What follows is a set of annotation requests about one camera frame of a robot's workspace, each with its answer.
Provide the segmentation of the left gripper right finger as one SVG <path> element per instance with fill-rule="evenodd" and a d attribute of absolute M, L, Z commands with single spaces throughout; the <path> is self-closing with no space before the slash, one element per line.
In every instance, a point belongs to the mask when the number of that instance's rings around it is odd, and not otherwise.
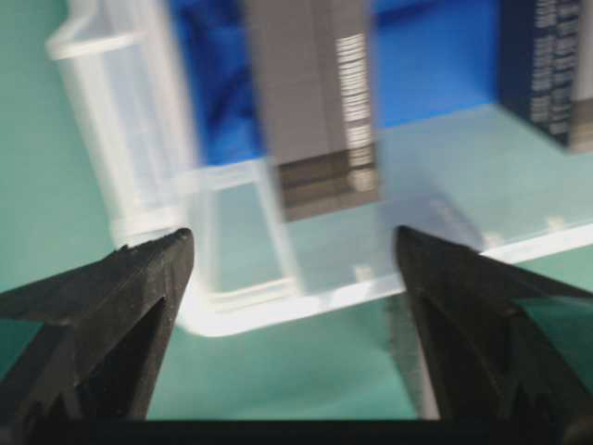
<path fill-rule="evenodd" d="M 401 225 L 393 256 L 439 416 L 395 444 L 588 444 L 592 295 Z"/>

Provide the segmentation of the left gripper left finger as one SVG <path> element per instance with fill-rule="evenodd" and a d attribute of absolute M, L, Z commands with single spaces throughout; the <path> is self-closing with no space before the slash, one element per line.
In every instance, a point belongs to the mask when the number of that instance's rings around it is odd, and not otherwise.
<path fill-rule="evenodd" d="M 1 296 L 1 319 L 37 326 L 1 378 L 1 440 L 61 442 L 73 421 L 146 417 L 195 240 L 179 229 Z"/>

